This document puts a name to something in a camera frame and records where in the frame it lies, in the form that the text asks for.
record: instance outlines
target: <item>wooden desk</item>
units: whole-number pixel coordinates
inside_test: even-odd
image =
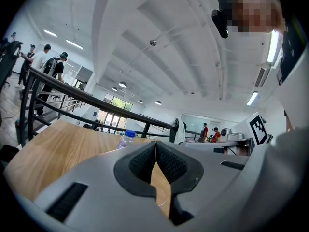
[[[58,120],[35,136],[12,159],[4,174],[11,187],[34,201],[53,181],[81,161],[116,149],[120,136],[73,125]],[[134,138],[141,144],[151,140]],[[170,184],[155,164],[151,185],[157,188],[157,204],[168,215]]]

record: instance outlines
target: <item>white t-shirt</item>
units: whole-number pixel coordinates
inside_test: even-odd
[[[39,70],[41,64],[45,62],[45,58],[46,58],[46,53],[44,53],[44,51],[35,53],[35,55],[33,56],[33,62],[31,66]]]

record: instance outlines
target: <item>window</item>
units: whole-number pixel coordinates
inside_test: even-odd
[[[128,103],[128,102],[126,102],[126,101],[124,101],[124,100],[122,100],[120,98],[117,98],[117,97],[115,97],[113,95],[110,95],[110,94],[106,94],[103,101],[107,102],[109,104],[112,104],[112,105],[114,105],[116,107],[120,107],[122,109],[125,109],[125,110],[127,110],[129,112],[131,111],[131,109],[133,107],[133,104]]]

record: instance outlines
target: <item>air conditioner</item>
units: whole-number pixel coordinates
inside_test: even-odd
[[[265,80],[268,76],[270,67],[271,67],[271,65],[269,65],[268,63],[262,64],[262,66],[260,67],[260,71],[258,72],[254,86],[256,86],[256,87],[262,87],[263,86],[263,84],[264,84],[264,82],[265,82]]]

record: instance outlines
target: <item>floor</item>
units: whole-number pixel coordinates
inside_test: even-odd
[[[3,145],[17,147],[19,145],[15,121],[19,118],[21,97],[20,89],[15,88],[18,83],[19,74],[12,73],[7,79],[10,86],[6,84],[0,94],[0,109],[2,116],[2,125],[0,127],[0,149]]]

